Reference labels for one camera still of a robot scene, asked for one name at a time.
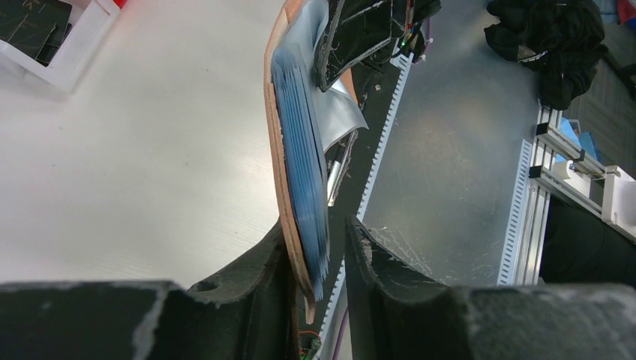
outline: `cable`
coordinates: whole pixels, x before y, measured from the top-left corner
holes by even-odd
[[[338,331],[336,347],[334,348],[334,356],[331,358],[331,360],[338,360],[338,354],[340,353],[340,346],[342,345],[342,337],[344,336],[344,326],[347,324],[347,319],[349,319],[349,305],[346,306],[346,309],[344,310],[344,315],[342,316],[342,321],[340,321],[340,330]]]
[[[303,334],[310,334],[310,335],[313,335],[313,336],[315,336],[316,338],[318,338],[318,340],[321,340],[321,339],[320,339],[320,335],[318,335],[318,333],[316,333],[316,332],[315,332],[315,331],[313,331],[313,330],[303,330],[303,331],[300,331],[300,332],[299,332],[299,334],[300,334],[300,335],[303,335]]]

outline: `metal sheet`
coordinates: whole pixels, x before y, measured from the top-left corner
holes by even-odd
[[[190,286],[258,242],[281,5],[129,1],[69,96],[0,69],[0,281]]]
[[[486,1],[443,4],[426,62],[411,69],[364,222],[444,284],[494,285],[535,74],[498,58]]]

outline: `black fabric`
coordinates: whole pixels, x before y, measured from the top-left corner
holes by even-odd
[[[541,277],[546,283],[618,283],[636,287],[636,246],[580,208],[550,201]]]
[[[608,51],[601,45],[605,31],[592,0],[494,0],[487,10],[499,17],[484,30],[488,45],[505,60],[541,74],[544,104],[566,110],[590,89],[595,66]],[[525,61],[521,47],[538,58]]]

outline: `white tabletop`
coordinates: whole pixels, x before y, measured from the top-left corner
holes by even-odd
[[[278,217],[263,52],[282,0],[130,0],[71,95],[0,68],[0,282],[189,287]]]

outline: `perforated metal strip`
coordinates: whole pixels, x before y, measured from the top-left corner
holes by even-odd
[[[364,186],[364,193],[362,193],[362,200],[360,201],[360,206],[358,207],[357,215],[360,221],[364,220],[365,213],[367,212],[367,205],[369,203],[369,199],[371,198],[371,191],[374,189],[377,171],[380,168],[380,163],[382,162],[382,157],[386,148],[386,142],[387,140],[389,140],[389,134],[391,133],[391,128],[393,128],[395,116],[398,113],[398,106],[400,105],[400,99],[402,98],[404,86],[407,84],[407,77],[409,76],[412,63],[413,54],[410,54],[409,57],[400,55],[391,60],[391,64],[400,70],[400,76],[397,78],[397,85],[395,86],[395,90],[393,91],[391,105],[389,106],[388,112],[386,113],[386,121],[384,123],[384,126],[382,127],[382,134],[379,138],[376,154],[373,156],[373,163],[371,164],[369,178],[367,179],[367,184]],[[331,296],[329,297],[329,303],[327,304],[325,318],[323,319],[322,326],[320,327],[320,338],[322,339],[329,339],[329,329],[331,328],[331,324],[334,318],[334,311],[336,305],[338,304],[338,299],[340,298],[342,293],[345,277],[346,275],[343,259],[342,263],[340,264],[340,268],[338,269],[334,289],[331,292]],[[320,347],[320,350],[316,354],[316,356],[314,356],[314,359],[321,359],[320,356],[324,348],[325,346]]]
[[[508,227],[505,230],[505,242],[501,265],[499,266],[499,276],[497,285],[514,285],[515,269],[517,268],[518,248],[523,232],[524,219],[527,206],[528,193],[528,171],[533,155],[533,144],[523,140],[521,144],[521,154],[517,165],[517,176],[514,181],[514,192],[512,194],[512,205],[508,216]]]

